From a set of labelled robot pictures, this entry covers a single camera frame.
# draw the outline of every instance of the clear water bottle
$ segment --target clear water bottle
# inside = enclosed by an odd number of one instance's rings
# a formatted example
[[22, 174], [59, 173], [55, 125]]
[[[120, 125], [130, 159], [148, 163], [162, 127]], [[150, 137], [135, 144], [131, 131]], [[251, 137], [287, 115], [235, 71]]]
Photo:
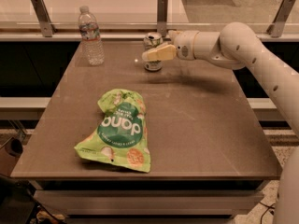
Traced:
[[96, 18], [87, 6], [80, 7], [78, 28], [82, 36], [83, 52], [91, 65], [104, 62], [104, 50]]

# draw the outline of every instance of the green snack bag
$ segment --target green snack bag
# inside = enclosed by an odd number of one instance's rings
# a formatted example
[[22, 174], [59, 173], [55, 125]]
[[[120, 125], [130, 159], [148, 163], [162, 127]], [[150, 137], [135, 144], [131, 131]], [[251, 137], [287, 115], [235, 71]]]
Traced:
[[134, 91], [115, 89], [98, 101], [105, 118], [97, 129], [75, 146], [85, 160], [100, 161], [148, 173], [146, 107]]

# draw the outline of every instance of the silver can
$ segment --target silver can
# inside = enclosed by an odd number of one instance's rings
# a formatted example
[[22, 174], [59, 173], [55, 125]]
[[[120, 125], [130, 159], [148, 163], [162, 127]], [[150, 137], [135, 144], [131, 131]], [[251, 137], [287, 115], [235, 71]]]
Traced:
[[[144, 49], [154, 49], [163, 43], [162, 35], [159, 33], [148, 33], [144, 39]], [[148, 71], [159, 71], [162, 68], [161, 61], [146, 62], [144, 68]]]

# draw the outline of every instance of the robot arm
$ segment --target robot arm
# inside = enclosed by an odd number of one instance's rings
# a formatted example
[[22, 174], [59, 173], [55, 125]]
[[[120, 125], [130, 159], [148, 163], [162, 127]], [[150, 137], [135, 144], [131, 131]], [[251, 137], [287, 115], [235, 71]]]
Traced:
[[[247, 67], [299, 137], [299, 74], [270, 52], [246, 25], [233, 22], [219, 33], [169, 33], [174, 45], [143, 53], [144, 61], [206, 60], [219, 67]], [[275, 224], [299, 223], [299, 147], [288, 158], [279, 182]]]

